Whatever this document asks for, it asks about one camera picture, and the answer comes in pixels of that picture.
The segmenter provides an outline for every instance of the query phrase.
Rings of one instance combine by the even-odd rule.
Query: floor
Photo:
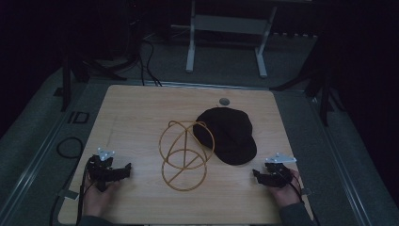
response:
[[[264,52],[268,77],[260,78],[251,47],[214,46],[207,40],[199,40],[194,71],[186,73],[186,34],[185,29],[176,31],[172,42],[149,35],[146,40],[152,45],[142,46],[145,62],[153,48],[149,68],[164,86],[268,90],[297,75],[315,42],[306,37],[270,37]],[[58,224],[56,213],[62,199],[55,201],[76,160],[62,158],[56,152],[57,144],[67,137],[78,137],[85,144],[107,88],[112,84],[140,86],[140,73],[135,65],[118,72],[128,78],[126,82],[96,72],[87,84],[73,82],[72,103],[66,112],[59,111],[61,99],[53,95],[62,86],[61,71],[47,79],[0,141],[0,149],[8,150],[8,157],[0,159],[0,179],[5,182],[0,187],[1,225]],[[147,73],[144,78],[145,85],[153,86]],[[318,99],[302,92],[306,85],[305,81],[274,93],[321,225],[398,225],[399,211],[350,118],[330,102],[329,127],[325,127],[318,117]],[[68,122],[73,111],[88,113],[88,122]],[[62,146],[62,152],[79,154],[76,142]]]

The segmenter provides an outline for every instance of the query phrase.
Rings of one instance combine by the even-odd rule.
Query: table leg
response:
[[[272,27],[273,20],[276,15],[276,11],[277,11],[277,7],[273,7],[272,11],[270,13],[270,16],[269,16],[269,20],[267,21],[267,23],[264,27],[261,45],[259,47],[255,48],[255,57],[256,57],[256,61],[258,62],[259,76],[262,78],[267,77],[266,67],[264,66],[263,50],[266,45],[267,38],[270,35],[270,29]]]
[[[195,20],[196,20],[196,1],[191,1],[191,25],[190,25],[190,46],[188,47],[187,64],[185,66],[185,71],[188,73],[194,70],[194,56],[196,53],[196,43],[194,40],[195,35]]]

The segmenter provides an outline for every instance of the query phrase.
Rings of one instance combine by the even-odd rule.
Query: white bracket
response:
[[[110,158],[110,157],[112,157],[112,156],[115,155],[115,152],[114,152],[114,151],[106,151],[106,150],[102,150],[101,148],[98,148],[98,149],[97,149],[97,153],[98,153],[99,156],[100,156],[100,160],[102,160],[103,162],[104,162],[106,159],[108,159],[108,158]]]
[[[275,156],[266,158],[265,163],[294,163],[296,158],[287,156],[283,153],[276,153]]]

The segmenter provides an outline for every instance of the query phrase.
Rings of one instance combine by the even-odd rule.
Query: gold wire sculpture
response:
[[[194,125],[199,125],[202,126],[204,129],[206,129],[209,133],[209,135],[212,138],[212,151],[211,153],[208,155],[203,146],[200,144],[200,142],[198,141],[198,139],[196,138],[196,136],[194,136],[194,134],[192,133],[192,128]],[[182,132],[173,140],[173,142],[170,145],[170,148],[168,150],[168,154],[164,155],[163,151],[162,151],[162,141],[164,138],[164,135],[167,133],[167,131],[169,131],[170,128],[174,127],[174,126],[180,126],[182,127]],[[194,138],[195,142],[198,144],[198,146],[201,147],[202,149],[202,154],[194,151],[192,149],[187,148],[187,141],[188,141],[188,135],[191,135],[191,137]],[[184,147],[177,149],[177,150],[173,150],[175,145],[178,143],[178,141],[182,138],[182,136],[184,136]],[[212,155],[214,154],[214,150],[215,150],[215,139],[214,136],[212,135],[211,131],[206,127],[206,124],[202,121],[170,121],[168,124],[168,128],[162,133],[161,137],[159,138],[159,153],[161,154],[162,158],[164,159],[164,162],[162,163],[162,177],[164,178],[165,183],[167,183],[167,185],[175,190],[178,191],[190,191],[193,190],[197,187],[199,187],[202,182],[205,180],[206,177],[206,173],[207,173],[207,166],[206,166],[206,162],[208,162],[208,160],[212,157]],[[178,166],[177,163],[171,162],[170,158],[173,155],[176,155],[177,153],[183,153],[183,163],[180,164]],[[193,157],[191,160],[187,159],[189,156],[189,153],[192,153],[195,155],[195,157]],[[198,159],[200,159],[200,162],[197,165],[191,166],[193,163],[195,163]],[[172,168],[178,170],[173,176],[171,176],[171,178],[167,179],[166,176],[166,170],[165,170],[165,166],[166,164],[168,164],[169,166],[171,166]],[[198,169],[199,167],[203,166],[203,174],[202,177],[199,179],[199,182],[193,186],[190,187],[179,187],[177,185],[173,185],[172,182],[178,178],[182,172],[184,172],[185,170],[195,170]]]

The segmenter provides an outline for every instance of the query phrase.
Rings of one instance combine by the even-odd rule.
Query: small dark object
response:
[[[112,161],[112,157],[101,161],[99,155],[93,155],[88,162],[90,179],[97,182],[97,188],[102,192],[106,190],[106,182],[115,182],[130,177],[131,163],[122,169],[112,169]]]
[[[258,180],[259,184],[264,186],[284,187],[291,183],[293,175],[291,171],[286,168],[282,163],[264,163],[269,174],[262,174],[253,169],[253,175]]]

